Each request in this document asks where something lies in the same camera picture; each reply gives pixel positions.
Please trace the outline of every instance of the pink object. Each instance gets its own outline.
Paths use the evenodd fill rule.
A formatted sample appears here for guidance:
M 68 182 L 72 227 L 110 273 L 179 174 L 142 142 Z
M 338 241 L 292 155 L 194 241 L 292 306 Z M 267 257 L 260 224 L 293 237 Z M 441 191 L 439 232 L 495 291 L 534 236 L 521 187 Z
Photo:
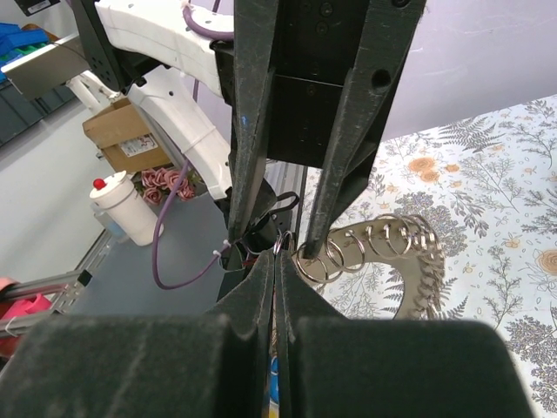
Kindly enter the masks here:
M 189 199 L 192 199 L 195 197 L 195 192 L 193 191 L 193 189 L 191 188 L 191 186 L 188 184 L 188 181 L 185 181 L 185 184 L 183 183 L 180 188 L 178 189 L 178 193 L 176 193 L 178 195 L 178 197 L 180 198 L 180 200 L 186 201 Z
M 159 205 L 163 201 L 163 193 L 156 187 L 149 187 L 143 192 L 143 200 L 150 205 Z
M 2 320 L 11 320 L 17 316 L 36 314 L 37 312 L 50 309 L 52 303 L 42 294 L 38 294 L 34 299 L 17 300 L 3 315 Z
M 155 172 L 155 178 L 153 179 L 153 184 L 156 187 L 162 187 L 163 189 L 167 189 L 168 186 L 166 185 L 166 181 L 164 179 L 164 175 L 166 174 L 166 169 L 165 168 L 159 168 L 156 172 Z
M 144 187 L 156 187 L 155 185 L 155 175 L 156 172 L 152 168 L 149 170 L 143 170 L 141 172 L 141 183 L 143 183 Z
M 168 186 L 169 189 L 174 187 L 174 184 L 179 180 L 179 178 L 180 178 L 180 173 L 177 172 L 176 170 L 170 170 L 164 174 L 164 181 L 166 182 L 166 185 Z M 188 180 L 184 179 L 182 181 L 181 186 L 187 185 L 187 182 Z

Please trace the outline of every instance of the gray tray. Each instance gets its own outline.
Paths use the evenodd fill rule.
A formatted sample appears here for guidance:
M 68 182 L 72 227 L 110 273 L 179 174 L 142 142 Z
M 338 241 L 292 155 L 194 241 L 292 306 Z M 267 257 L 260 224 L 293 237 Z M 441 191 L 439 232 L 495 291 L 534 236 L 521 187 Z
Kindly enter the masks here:
M 164 220 L 158 247 L 161 280 L 174 284 L 193 277 L 207 265 L 212 251 L 222 247 L 224 238 L 222 212 L 208 193 L 175 203 Z M 104 258 L 71 314 L 201 314 L 215 304 L 224 274 L 217 263 L 187 287 L 161 290 L 151 274 L 151 246 L 128 240 L 116 244 Z

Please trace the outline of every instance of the cardboard box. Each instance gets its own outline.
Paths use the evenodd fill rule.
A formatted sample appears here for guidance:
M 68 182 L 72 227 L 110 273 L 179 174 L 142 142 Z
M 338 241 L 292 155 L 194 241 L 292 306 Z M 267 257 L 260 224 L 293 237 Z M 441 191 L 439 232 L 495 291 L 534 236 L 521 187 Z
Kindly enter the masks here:
M 116 172 L 139 172 L 171 162 L 127 98 L 86 120 L 84 133 Z

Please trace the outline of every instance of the white cable tie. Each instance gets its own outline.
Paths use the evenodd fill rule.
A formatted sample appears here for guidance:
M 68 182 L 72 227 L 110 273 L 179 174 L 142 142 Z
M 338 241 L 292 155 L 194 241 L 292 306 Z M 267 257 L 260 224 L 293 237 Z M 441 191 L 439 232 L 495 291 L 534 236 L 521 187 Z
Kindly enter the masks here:
M 15 318 L 17 318 L 17 317 L 14 316 L 11 320 L 8 321 L 8 323 L 6 324 L 6 328 L 4 329 L 4 331 L 5 331 L 6 333 L 8 333 L 9 335 L 11 335 L 12 337 L 16 337 L 16 338 L 17 338 L 17 335 L 11 333 L 10 330 L 9 330 L 10 325 L 11 325 L 11 322 L 12 322 Z
M 225 240 L 223 241 L 223 245 L 224 245 L 226 248 L 230 248 L 230 247 L 232 246 L 232 245 L 230 244 L 230 242 L 228 241 L 228 239 L 225 239 Z M 222 257 L 222 256 L 223 256 L 223 254 L 221 254 L 221 253 L 218 252 L 217 250 L 214 250 L 214 251 L 212 252 L 212 255 L 217 255 L 218 257 Z

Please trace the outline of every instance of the pink artificial flower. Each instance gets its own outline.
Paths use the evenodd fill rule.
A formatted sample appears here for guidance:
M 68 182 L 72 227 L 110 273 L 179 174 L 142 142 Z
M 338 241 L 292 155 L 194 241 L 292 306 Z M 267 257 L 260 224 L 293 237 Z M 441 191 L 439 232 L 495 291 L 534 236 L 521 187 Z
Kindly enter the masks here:
M 153 185 L 155 185 L 156 187 L 162 187 L 163 189 L 165 189 L 166 186 L 166 181 L 164 180 L 164 175 L 166 174 L 166 169 L 165 168 L 159 168 L 158 170 L 155 171 L 155 178 L 153 179 Z
M 171 189 L 172 187 L 174 187 L 174 185 L 176 184 L 176 182 L 178 181 L 178 177 L 180 177 L 180 172 L 176 171 L 176 170 L 168 170 L 165 174 L 164 174 L 164 182 L 166 183 L 166 186 Z M 185 185 L 188 184 L 188 180 L 184 179 L 184 181 L 182 182 L 182 184 L 180 185 L 181 187 L 184 187 Z
M 178 189 L 178 193 L 176 194 L 180 200 L 183 200 L 184 202 L 195 197 L 195 191 L 189 184 L 187 184 L 187 182 Z
M 141 172 L 141 183 L 144 187 L 156 187 L 154 180 L 155 180 L 155 170 L 150 168 L 149 170 L 143 170 Z
M 157 187 L 149 187 L 143 192 L 143 200 L 150 205 L 160 205 L 163 193 Z

